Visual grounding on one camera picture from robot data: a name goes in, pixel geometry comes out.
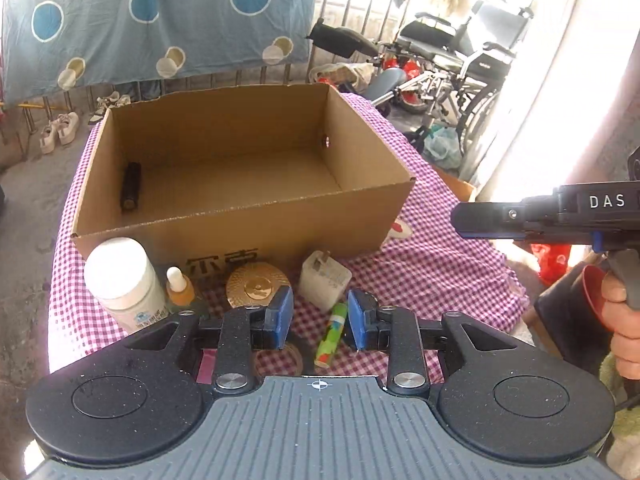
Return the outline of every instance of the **crosshair marking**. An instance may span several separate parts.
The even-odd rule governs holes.
[[[316,390],[320,391],[320,390],[324,390],[325,388],[327,388],[329,386],[333,386],[333,385],[329,384],[326,381],[323,381],[322,379],[318,379],[316,381],[313,381],[312,383],[309,383],[307,386],[311,386],[312,388],[315,388]]]

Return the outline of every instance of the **open cardboard box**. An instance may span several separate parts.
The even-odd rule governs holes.
[[[138,208],[120,209],[129,162]],[[86,258],[132,237],[192,276],[255,259],[299,269],[313,250],[375,251],[414,178],[328,85],[180,92],[111,108],[82,185],[72,237]]]

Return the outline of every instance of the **black handle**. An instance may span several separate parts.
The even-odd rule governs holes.
[[[433,14],[429,14],[428,12],[416,12],[415,17],[417,20],[420,18],[429,18],[430,20],[435,20],[441,25],[446,25],[447,27],[453,27],[450,22],[445,20],[444,18],[439,18],[438,16],[434,16]]]
[[[503,47],[501,44],[493,43],[492,41],[487,41],[482,46],[482,50],[486,50],[486,51],[497,50],[498,52],[501,52],[505,56],[516,57],[516,55],[511,50],[509,50],[508,48]]]

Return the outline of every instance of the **finger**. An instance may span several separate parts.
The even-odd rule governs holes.
[[[602,280],[602,296],[607,301],[626,300],[625,285],[612,272],[608,272]]]
[[[625,359],[616,359],[616,368],[618,373],[627,379],[640,379],[640,363],[633,363]]]
[[[625,303],[605,302],[602,319],[614,332],[631,339],[640,338],[640,311],[631,310]]]
[[[640,363],[640,339],[630,339],[621,334],[614,334],[611,339],[611,351],[616,357]]]

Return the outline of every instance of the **shoe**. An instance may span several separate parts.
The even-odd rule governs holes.
[[[40,151],[43,155],[51,153],[56,147],[56,134],[58,133],[58,125],[56,121],[51,121],[44,127],[40,134]]]
[[[76,131],[80,123],[80,117],[75,112],[62,114],[56,120],[58,124],[58,135],[60,136],[60,144],[68,144],[76,138]]]
[[[114,106],[116,108],[120,108],[122,106],[130,105],[130,104],[131,104],[131,97],[129,97],[129,95],[127,94],[124,94],[120,99],[116,101],[116,104]]]
[[[116,91],[113,91],[113,93],[110,96],[105,97],[105,99],[107,99],[107,101],[110,101],[112,104],[116,104],[119,98],[120,98],[120,93]]]
[[[96,99],[98,103],[98,107],[95,109],[95,112],[91,116],[91,119],[89,119],[89,124],[94,125],[99,123],[104,118],[105,113],[107,113],[107,108],[115,105],[119,100],[120,100],[119,92],[114,92],[107,97],[98,97]]]

